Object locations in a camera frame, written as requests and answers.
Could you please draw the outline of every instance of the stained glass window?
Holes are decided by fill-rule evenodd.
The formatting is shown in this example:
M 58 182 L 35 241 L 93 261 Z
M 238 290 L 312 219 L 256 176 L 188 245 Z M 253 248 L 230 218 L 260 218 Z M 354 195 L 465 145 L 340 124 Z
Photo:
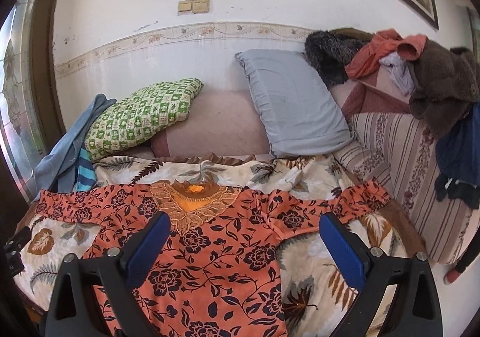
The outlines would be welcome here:
M 33 168 L 45 156 L 30 86 L 30 24 L 35 0 L 18 0 L 0 28 L 0 147 L 25 200 Z

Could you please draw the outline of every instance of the light switch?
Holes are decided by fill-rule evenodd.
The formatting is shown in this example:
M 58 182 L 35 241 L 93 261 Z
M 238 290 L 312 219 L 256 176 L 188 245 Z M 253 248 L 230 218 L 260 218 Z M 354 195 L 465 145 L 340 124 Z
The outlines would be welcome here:
M 178 14 L 199 14 L 210 11 L 210 0 L 185 0 L 178 3 Z
M 193 0 L 191 11 L 194 14 L 208 13 L 210 11 L 210 0 Z
M 178 3 L 178 12 L 191 11 L 191 1 L 180 1 Z

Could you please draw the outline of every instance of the pillow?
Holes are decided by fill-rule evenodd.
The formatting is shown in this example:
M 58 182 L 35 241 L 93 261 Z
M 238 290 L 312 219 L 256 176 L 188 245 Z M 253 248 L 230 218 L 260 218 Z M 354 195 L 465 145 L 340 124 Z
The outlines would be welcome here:
M 302 53 L 248 50 L 235 58 L 248 78 L 272 155 L 326 154 L 350 143 L 352 135 L 340 108 Z
M 85 148 L 92 162 L 137 146 L 163 128 L 185 120 L 191 100 L 202 89 L 199 79 L 160 82 L 113 104 L 90 127 Z
M 202 91 L 191 103 L 191 115 L 155 134 L 155 157 L 201 157 L 267 154 L 267 134 L 248 90 Z

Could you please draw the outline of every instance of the brown furry coat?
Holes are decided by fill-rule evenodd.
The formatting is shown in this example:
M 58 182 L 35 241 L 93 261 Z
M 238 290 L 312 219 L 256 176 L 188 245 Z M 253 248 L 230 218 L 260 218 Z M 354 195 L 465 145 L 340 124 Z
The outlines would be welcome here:
M 480 65 L 467 48 L 447 50 L 427 40 L 420 58 L 409 62 L 409 70 L 415 84 L 411 112 L 426 121 L 436 138 L 445 135 L 480 99 Z

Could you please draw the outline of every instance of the embroidered neckline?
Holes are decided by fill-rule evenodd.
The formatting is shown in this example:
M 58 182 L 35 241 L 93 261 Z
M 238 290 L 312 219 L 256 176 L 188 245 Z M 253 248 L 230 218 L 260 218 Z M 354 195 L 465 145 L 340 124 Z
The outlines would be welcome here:
M 197 183 L 190 184 L 188 181 L 180 183 L 175 181 L 170 185 L 169 192 L 189 202 L 203 202 L 217 198 L 217 193 L 220 191 L 220 185 L 216 183 Z
M 214 198 L 211 203 L 193 211 L 184 211 L 174 200 L 173 194 L 179 195 L 185 200 L 189 198 L 179 193 L 172 185 L 165 182 L 157 182 L 152 184 L 150 189 L 158 209 L 169 215 L 172 226 L 180 236 L 183 236 L 190 230 L 219 216 L 227 207 L 233 204 L 241 191 L 239 188 L 218 187 L 217 193 L 210 197 Z

